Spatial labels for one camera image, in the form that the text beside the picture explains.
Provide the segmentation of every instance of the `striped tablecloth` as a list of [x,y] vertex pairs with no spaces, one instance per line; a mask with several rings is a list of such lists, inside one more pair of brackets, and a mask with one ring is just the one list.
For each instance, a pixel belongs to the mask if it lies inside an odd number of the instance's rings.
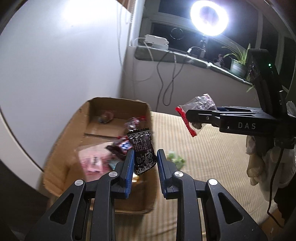
[[[174,150],[186,160],[182,171],[202,181],[217,179],[258,224],[267,219],[268,202],[258,185],[250,185],[246,174],[246,136],[220,133],[218,128],[206,125],[192,138],[181,117],[153,112],[152,118],[155,152]],[[177,200],[164,199],[159,189],[151,213],[143,216],[116,214],[115,225],[117,240],[176,240]]]

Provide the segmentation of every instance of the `spider plant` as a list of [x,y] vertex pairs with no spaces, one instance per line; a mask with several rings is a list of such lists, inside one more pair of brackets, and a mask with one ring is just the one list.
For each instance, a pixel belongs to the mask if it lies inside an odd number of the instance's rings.
[[238,53],[235,53],[235,52],[232,52],[232,53],[228,53],[226,55],[223,56],[223,58],[227,57],[227,56],[230,56],[230,55],[233,55],[235,58],[236,58],[236,61],[242,65],[246,65],[246,60],[247,60],[247,52],[248,52],[248,49],[251,48],[251,44],[249,43],[248,45],[248,48],[247,50],[243,50],[243,51],[240,51],[240,49],[237,47],[237,50],[238,50]]

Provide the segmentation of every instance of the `black candy packet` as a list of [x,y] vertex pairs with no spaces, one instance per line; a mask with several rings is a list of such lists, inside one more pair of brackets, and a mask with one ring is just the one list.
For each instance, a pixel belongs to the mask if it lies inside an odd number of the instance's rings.
[[137,175],[141,175],[154,167],[157,162],[151,143],[151,132],[149,128],[144,128],[136,131],[129,131],[127,136],[135,151],[134,172]]

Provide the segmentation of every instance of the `black cable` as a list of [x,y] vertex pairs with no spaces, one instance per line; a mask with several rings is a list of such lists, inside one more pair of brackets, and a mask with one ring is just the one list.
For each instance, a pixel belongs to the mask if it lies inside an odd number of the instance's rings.
[[[175,70],[176,70],[176,68],[174,67],[172,80],[171,80],[171,82],[169,83],[168,87],[165,89],[165,91],[164,91],[164,93],[163,93],[163,104],[164,104],[165,106],[169,106],[169,105],[171,104],[171,102],[172,102],[172,96],[173,96],[173,92],[174,92],[174,80],[175,80],[175,78],[181,73],[181,71],[182,71],[182,69],[183,69],[183,66],[184,66],[184,64],[185,64],[185,60],[186,60],[186,57],[184,57],[184,60],[183,60],[182,66],[181,66],[181,68],[179,69],[178,73],[177,73],[175,76],[174,76],[174,74],[175,74]],[[169,103],[168,103],[168,104],[165,104],[165,94],[166,94],[166,92],[168,91],[168,89],[169,89],[169,87],[170,87],[171,85],[172,85],[172,90],[171,90],[171,92],[170,92],[170,100],[169,100]]]
[[270,179],[270,187],[269,187],[269,205],[268,205],[268,209],[267,209],[267,214],[275,221],[275,223],[280,227],[280,228],[283,228],[283,226],[282,225],[280,225],[279,224],[279,222],[276,220],[276,218],[269,212],[269,210],[270,210],[270,207],[271,207],[271,201],[272,201],[272,184],[273,184],[273,182],[274,182],[274,177],[275,177],[275,175],[276,175],[276,171],[277,171],[277,169],[278,169],[278,167],[279,167],[279,164],[280,164],[280,162],[281,162],[281,158],[282,158],[282,156],[283,156],[283,153],[284,153],[284,148],[282,148],[281,149],[281,151],[280,151],[280,153],[279,153],[279,159],[278,159],[278,161],[277,161],[277,163],[276,163],[276,166],[275,166],[275,168],[274,168],[274,172],[273,172],[273,174],[272,174],[272,176],[271,176],[271,179]]
[[158,104],[159,104],[159,98],[160,98],[161,91],[163,90],[163,86],[164,86],[164,84],[163,84],[163,79],[162,79],[161,76],[160,76],[160,73],[159,73],[159,69],[158,69],[158,67],[159,67],[159,64],[161,63],[161,61],[164,59],[164,57],[166,57],[166,55],[167,55],[168,53],[170,53],[170,52],[171,52],[171,51],[166,52],[166,53],[162,56],[162,58],[159,60],[159,62],[157,63],[157,65],[156,65],[156,70],[157,70],[158,76],[159,76],[160,81],[161,81],[161,88],[160,88],[159,93],[158,93],[155,112],[157,112]]

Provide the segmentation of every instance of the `white cloth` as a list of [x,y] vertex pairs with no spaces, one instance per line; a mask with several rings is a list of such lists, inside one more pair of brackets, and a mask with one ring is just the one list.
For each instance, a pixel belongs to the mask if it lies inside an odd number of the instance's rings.
[[[296,114],[296,108],[292,102],[287,103],[287,110],[291,115]],[[260,157],[256,152],[254,137],[247,136],[246,153],[250,155],[247,175],[250,177],[251,185],[255,186],[259,183],[260,190],[267,201],[269,201],[271,176],[278,161],[280,150],[279,147],[273,147],[264,156]],[[272,198],[274,198],[278,188],[284,188],[293,178],[296,172],[295,153],[295,147],[292,150],[284,149],[273,181]]]

